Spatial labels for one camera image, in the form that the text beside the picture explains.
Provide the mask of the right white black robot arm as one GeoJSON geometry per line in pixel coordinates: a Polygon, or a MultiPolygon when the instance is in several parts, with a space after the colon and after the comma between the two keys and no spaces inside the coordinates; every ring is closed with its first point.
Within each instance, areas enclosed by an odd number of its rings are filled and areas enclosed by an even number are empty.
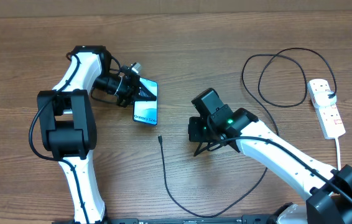
{"type": "Polygon", "coordinates": [[[189,140],[209,147],[229,145],[266,166],[304,200],[270,217],[274,223],[352,223],[352,167],[337,170],[298,150],[250,111],[233,111],[208,88],[192,100],[198,117],[189,119],[189,140]]]}

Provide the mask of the blue Galaxy smartphone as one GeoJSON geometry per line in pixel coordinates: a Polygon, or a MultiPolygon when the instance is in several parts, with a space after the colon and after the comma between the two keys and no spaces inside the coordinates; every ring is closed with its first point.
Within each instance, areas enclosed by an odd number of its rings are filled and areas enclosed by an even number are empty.
{"type": "Polygon", "coordinates": [[[154,93],[157,93],[157,101],[135,101],[133,109],[133,120],[140,123],[156,125],[157,124],[157,106],[159,86],[156,82],[145,78],[140,78],[154,93]]]}

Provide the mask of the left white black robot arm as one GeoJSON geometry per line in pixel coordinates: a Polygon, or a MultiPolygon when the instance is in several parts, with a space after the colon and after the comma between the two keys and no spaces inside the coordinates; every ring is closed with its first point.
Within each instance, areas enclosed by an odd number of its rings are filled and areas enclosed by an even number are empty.
{"type": "Polygon", "coordinates": [[[103,45],[77,45],[67,53],[70,66],[60,82],[37,95],[38,111],[29,129],[29,144],[35,155],[44,159],[33,143],[36,124],[42,143],[58,162],[68,182],[73,200],[71,223],[109,223],[93,165],[97,128],[90,100],[100,90],[116,97],[115,105],[133,107],[136,122],[156,125],[159,86],[141,77],[141,66],[118,65],[103,45]]]}

